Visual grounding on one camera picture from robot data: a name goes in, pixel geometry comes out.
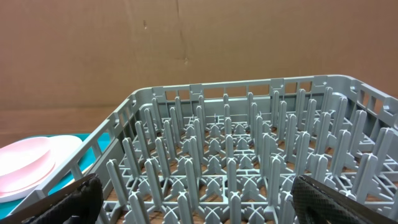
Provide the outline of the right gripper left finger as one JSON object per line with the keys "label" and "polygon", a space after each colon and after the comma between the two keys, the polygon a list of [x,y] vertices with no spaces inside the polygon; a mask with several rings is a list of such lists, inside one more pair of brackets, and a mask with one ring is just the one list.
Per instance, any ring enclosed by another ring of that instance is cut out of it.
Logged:
{"label": "right gripper left finger", "polygon": [[100,178],[97,174],[90,174],[58,192],[3,218],[1,223],[95,223],[100,214],[103,201]]}

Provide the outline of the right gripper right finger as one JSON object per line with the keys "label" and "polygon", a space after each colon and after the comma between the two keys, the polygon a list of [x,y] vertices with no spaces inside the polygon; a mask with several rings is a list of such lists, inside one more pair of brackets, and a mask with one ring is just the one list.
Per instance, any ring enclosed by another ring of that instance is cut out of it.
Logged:
{"label": "right gripper right finger", "polygon": [[291,194],[300,224],[397,224],[307,175],[295,178]]}

